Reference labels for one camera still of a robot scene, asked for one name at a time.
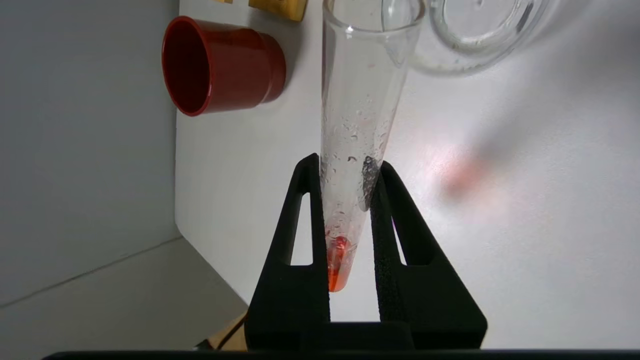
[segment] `red cup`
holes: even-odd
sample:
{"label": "red cup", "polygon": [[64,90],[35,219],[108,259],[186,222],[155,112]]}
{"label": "red cup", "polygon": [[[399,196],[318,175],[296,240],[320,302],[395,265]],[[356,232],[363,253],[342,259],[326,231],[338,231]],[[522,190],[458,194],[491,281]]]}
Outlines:
{"label": "red cup", "polygon": [[286,74],[284,54],[271,36],[186,16],[164,32],[162,68],[173,103],[189,116],[272,101]]}

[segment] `white wall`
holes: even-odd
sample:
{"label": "white wall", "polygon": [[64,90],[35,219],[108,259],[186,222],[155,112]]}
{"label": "white wall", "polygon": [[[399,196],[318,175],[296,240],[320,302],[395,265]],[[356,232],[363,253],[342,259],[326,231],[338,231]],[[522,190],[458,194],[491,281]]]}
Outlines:
{"label": "white wall", "polygon": [[176,238],[177,1],[0,4],[0,306]]}
{"label": "white wall", "polygon": [[6,307],[0,359],[68,350],[189,350],[246,304],[184,239]]}

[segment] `white surface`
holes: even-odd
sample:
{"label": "white surface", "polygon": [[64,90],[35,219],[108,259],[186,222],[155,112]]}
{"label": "white surface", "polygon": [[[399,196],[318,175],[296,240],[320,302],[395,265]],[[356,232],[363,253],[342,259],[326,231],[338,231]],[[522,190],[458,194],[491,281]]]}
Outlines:
{"label": "white surface", "polygon": [[[271,104],[177,117],[176,223],[249,302],[291,172],[319,150],[321,4],[297,29],[243,4],[182,0],[180,13],[267,31],[295,68]],[[582,2],[486,72],[408,76],[386,160],[485,313],[484,347],[640,347],[638,18],[637,1]],[[445,196],[475,157],[484,176]],[[377,318],[370,239],[332,320]]]}
{"label": "white surface", "polygon": [[0,308],[0,358],[64,350],[189,350],[246,304],[184,239]]}
{"label": "white surface", "polygon": [[0,3],[0,305],[179,236],[176,1]]}

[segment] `red liquid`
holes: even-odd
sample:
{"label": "red liquid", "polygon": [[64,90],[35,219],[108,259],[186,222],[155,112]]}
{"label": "red liquid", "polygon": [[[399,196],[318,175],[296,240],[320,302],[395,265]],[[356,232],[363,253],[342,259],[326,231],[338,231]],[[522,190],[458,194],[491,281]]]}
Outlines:
{"label": "red liquid", "polygon": [[326,261],[329,271],[329,291],[337,292],[347,285],[353,264],[355,247],[344,236],[327,237]]}

